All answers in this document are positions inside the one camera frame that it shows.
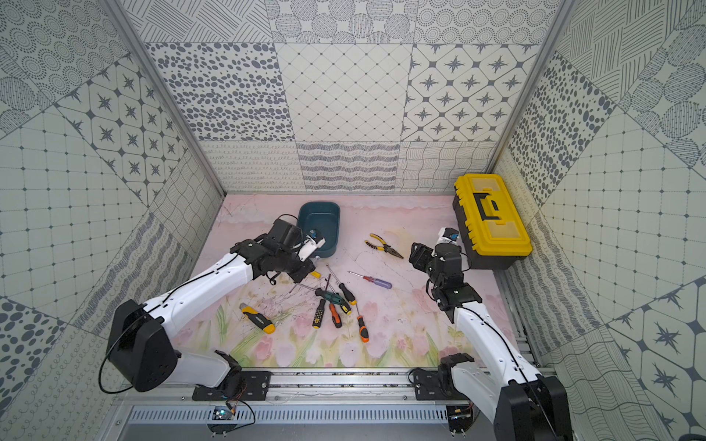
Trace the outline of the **teal plastic storage box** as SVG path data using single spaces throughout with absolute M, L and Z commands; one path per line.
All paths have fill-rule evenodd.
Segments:
M 340 207 L 335 202 L 312 201 L 301 206 L 297 226 L 305 234 L 315 230 L 317 239 L 325 239 L 313 257 L 327 258 L 336 253 L 340 231 Z

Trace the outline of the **purple clear handle screwdriver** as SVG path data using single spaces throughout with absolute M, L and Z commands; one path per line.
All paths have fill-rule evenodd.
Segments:
M 350 273 L 353 274 L 354 276 L 360 277 L 361 279 L 364 279 L 364 280 L 368 281 L 369 283 L 372 283 L 378 287 L 386 288 L 386 290 L 391 290 L 391 288 L 393 288 L 393 285 L 391 282 L 388 282 L 383 279 L 379 279 L 378 277 L 362 275 L 360 273 L 356 273 L 353 271 L 351 271 Z

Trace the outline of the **green black handle screwdriver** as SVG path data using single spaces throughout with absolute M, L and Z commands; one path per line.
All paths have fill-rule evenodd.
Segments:
M 344 314 L 349 315 L 352 312 L 349 303 L 341 295 L 335 292 L 324 290 L 323 288 L 309 287 L 303 285 L 302 283 L 295 283 L 295 286 L 298 288 L 305 288 L 306 290 L 310 290 L 311 292 L 314 292 L 314 295 L 316 295 L 317 297 L 320 297 L 325 301 L 329 301 L 334 305 L 339 305 Z

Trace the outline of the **black yellow collar screwdriver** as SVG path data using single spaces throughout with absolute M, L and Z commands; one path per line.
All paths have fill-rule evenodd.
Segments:
M 314 321 L 313 321 L 313 327 L 314 329 L 319 329 L 321 327 L 323 317 L 325 314 L 325 307 L 327 306 L 327 298 L 325 297 L 325 292 L 327 291 L 329 286 L 329 279 L 327 279 L 327 284 L 325 284 L 325 288 L 316 288 L 314 290 L 314 295 L 318 297 L 319 299 L 319 305 L 317 306 L 315 313 L 314 313 Z

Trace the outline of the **black yellow tip screwdriver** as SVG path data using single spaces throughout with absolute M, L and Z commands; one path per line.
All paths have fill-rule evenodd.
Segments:
M 354 294 L 347 288 L 347 286 L 338 278 L 338 276 L 334 273 L 333 268 L 327 264 L 327 268 L 330 272 L 330 275 L 333 277 L 333 279 L 336 281 L 336 284 L 338 284 L 338 288 L 342 291 L 345 299 L 350 305 L 357 305 L 357 300 Z

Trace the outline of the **orange handle short screwdriver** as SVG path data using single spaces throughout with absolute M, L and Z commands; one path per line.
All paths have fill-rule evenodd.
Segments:
M 328 308 L 332 314 L 332 322 L 334 323 L 334 326 L 336 328 L 341 328 L 342 327 L 342 321 L 340 318 L 340 315 L 338 311 L 336 310 L 336 305 L 339 303 L 339 296 L 338 294 L 332 292 L 329 290 L 329 288 L 325 289 L 325 297 L 327 298 L 327 301 L 329 302 Z

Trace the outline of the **orange black handle screwdriver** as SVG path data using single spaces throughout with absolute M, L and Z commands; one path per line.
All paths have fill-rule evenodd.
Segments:
M 367 329 L 366 323 L 364 321 L 364 317 L 360 312 L 360 307 L 359 307 L 358 302 L 356 302 L 356 313 L 357 313 L 357 321 L 358 321 L 358 325 L 359 325 L 360 339 L 363 343 L 368 343 L 370 341 L 370 334 Z

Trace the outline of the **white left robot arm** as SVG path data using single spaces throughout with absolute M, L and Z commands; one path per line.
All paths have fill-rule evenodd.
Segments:
M 321 233 L 275 220 L 269 232 L 235 244 L 200 275 L 142 304 L 128 300 L 120 305 L 106 360 L 139 392 L 162 384 L 194 384 L 224 399 L 238 396 L 245 382 L 234 358 L 222 351 L 203 355 L 179 349 L 175 337 L 226 294 L 258 277 L 274 281 L 284 273 L 301 282 L 314 271 L 311 256 L 324 244 Z

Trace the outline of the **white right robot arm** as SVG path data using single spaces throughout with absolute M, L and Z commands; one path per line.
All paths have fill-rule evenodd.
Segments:
M 409 262 L 428 276 L 430 296 L 471 342 L 485 364 L 467 354 L 447 356 L 441 383 L 472 402 L 493 423 L 497 440 L 572 440 L 567 392 L 544 376 L 496 327 L 480 294 L 464 280 L 461 248 L 415 243 Z

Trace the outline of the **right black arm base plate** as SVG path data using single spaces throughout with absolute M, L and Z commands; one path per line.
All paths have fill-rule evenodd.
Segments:
M 413 386 L 417 401 L 458 400 L 455 392 L 442 387 L 439 373 L 435 370 L 416 367 L 409 371 L 407 377 Z

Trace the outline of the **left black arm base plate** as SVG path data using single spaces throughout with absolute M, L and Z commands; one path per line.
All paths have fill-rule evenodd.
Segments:
M 195 402 L 226 401 L 232 399 L 247 402 L 266 400 L 272 372 L 266 370 L 246 370 L 229 373 L 224 381 L 215 388 L 197 385 L 193 391 Z

